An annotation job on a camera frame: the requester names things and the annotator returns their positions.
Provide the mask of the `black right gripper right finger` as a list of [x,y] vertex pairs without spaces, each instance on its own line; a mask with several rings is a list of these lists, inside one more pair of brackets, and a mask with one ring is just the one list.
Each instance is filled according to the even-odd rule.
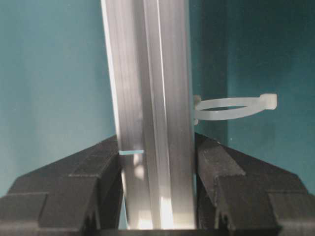
[[197,222],[230,236],[312,236],[315,197],[298,175],[195,135]]

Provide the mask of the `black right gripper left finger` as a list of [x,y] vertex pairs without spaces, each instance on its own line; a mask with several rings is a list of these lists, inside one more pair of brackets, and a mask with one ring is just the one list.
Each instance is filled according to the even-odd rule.
[[94,236],[117,229],[123,201],[116,136],[15,179],[0,199],[3,236]]

